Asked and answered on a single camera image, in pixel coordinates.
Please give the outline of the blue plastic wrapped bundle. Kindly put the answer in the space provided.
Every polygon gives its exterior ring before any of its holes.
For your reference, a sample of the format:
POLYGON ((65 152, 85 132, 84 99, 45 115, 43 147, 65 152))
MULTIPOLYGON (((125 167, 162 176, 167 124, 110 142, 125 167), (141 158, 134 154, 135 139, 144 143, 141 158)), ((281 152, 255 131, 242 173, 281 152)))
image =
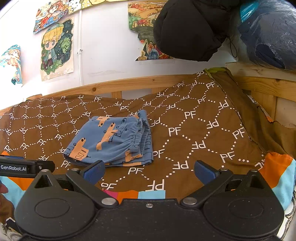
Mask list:
POLYGON ((289 1, 249 1, 239 13, 247 60, 295 71, 295 6, 289 1))

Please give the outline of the green cartoon wall poster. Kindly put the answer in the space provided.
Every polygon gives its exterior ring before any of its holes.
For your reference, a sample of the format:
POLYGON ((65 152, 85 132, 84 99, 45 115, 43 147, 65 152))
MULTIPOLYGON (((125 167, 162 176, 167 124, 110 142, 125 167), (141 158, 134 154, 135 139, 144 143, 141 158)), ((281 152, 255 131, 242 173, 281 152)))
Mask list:
POLYGON ((74 22, 71 18, 46 29, 41 41, 41 80, 46 81, 74 72, 74 22))

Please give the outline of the cartoon poster far left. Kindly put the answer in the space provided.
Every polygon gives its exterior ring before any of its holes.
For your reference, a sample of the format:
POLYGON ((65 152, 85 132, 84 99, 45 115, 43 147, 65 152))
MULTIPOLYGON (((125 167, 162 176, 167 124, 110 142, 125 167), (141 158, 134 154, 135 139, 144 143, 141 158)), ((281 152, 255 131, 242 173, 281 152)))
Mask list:
POLYGON ((19 45, 12 45, 1 55, 1 79, 13 85, 23 85, 19 45))

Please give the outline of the colourful landscape wall poster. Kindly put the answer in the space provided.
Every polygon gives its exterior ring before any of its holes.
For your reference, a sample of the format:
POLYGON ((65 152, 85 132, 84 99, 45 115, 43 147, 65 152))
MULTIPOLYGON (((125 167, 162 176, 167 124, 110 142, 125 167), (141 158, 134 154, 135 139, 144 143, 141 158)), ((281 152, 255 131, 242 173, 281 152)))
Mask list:
POLYGON ((128 4, 128 26, 137 33, 143 44, 137 61, 171 59, 164 54, 154 40, 154 23, 166 1, 132 1, 128 4))

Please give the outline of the cartoon poster top left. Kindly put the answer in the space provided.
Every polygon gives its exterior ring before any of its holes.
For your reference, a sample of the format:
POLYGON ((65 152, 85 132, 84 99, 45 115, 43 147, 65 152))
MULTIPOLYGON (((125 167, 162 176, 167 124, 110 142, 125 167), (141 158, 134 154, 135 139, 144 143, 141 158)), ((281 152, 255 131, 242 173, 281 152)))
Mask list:
POLYGON ((70 15, 103 2, 105 2, 105 0, 49 1, 45 6, 38 9, 33 33, 36 34, 46 27, 49 27, 67 14, 70 15))

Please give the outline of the brown PF patterned blanket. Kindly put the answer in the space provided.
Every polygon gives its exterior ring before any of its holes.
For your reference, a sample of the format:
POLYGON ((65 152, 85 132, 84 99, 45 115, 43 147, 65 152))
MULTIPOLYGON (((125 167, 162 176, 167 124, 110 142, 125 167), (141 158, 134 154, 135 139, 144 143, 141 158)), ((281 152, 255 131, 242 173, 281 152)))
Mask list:
POLYGON ((124 198, 181 199, 202 187, 194 174, 201 160, 235 174, 259 171, 268 153, 295 160, 295 129, 266 115, 225 68, 203 70, 158 93, 136 99, 88 94, 41 97, 1 116, 1 154, 53 161, 54 174, 82 168, 63 152, 94 116, 147 112, 154 160, 141 166, 106 166, 96 186, 124 198))

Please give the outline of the blue patterned child pants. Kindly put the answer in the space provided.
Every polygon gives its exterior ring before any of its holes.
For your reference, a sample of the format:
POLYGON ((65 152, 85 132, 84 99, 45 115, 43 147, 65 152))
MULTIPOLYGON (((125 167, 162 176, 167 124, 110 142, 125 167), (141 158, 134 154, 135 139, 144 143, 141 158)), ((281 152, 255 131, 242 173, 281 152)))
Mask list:
POLYGON ((63 152, 80 166, 103 161, 106 166, 141 166, 153 162, 151 127, 147 112, 127 117, 94 116, 63 152))

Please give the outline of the wooden bed frame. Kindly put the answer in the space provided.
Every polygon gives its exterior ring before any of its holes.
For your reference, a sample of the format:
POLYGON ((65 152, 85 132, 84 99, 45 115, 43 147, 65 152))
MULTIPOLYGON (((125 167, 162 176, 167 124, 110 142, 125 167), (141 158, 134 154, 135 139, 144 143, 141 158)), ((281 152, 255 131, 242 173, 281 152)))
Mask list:
MULTIPOLYGON (((295 72, 275 70, 241 62, 227 63, 226 67, 246 94, 251 94, 273 120, 295 126, 295 72)), ((121 98, 123 91, 150 89, 157 93, 186 79, 187 74, 158 75, 112 80, 75 87, 48 94, 59 97, 73 94, 101 95, 110 93, 121 98)))

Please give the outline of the black puffy jacket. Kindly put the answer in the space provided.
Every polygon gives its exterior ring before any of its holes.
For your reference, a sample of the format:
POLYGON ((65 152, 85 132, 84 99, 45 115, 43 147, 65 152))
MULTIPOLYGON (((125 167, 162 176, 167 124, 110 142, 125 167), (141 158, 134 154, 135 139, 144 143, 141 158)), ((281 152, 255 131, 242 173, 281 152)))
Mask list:
POLYGON ((154 23, 160 51, 177 59, 209 61, 228 37, 230 19, 243 1, 170 0, 154 23))

